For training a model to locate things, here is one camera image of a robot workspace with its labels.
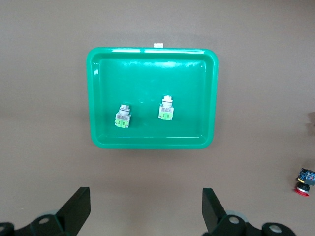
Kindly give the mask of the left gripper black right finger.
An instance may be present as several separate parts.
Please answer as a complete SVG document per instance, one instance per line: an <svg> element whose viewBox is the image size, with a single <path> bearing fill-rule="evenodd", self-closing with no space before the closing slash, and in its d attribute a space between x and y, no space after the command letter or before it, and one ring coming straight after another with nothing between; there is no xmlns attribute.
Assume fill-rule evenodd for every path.
<svg viewBox="0 0 315 236"><path fill-rule="evenodd" d="M202 216L207 228L205 236L259 236L261 230L241 217L228 215L212 188L202 191Z"/></svg>

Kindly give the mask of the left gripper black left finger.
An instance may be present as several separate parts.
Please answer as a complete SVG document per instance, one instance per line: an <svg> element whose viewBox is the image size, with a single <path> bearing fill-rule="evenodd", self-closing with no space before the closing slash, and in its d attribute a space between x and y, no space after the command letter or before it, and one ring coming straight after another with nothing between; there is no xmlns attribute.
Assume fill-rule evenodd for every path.
<svg viewBox="0 0 315 236"><path fill-rule="evenodd" d="M76 236L91 213L90 189L80 187L56 214L46 214L14 231L16 236Z"/></svg>

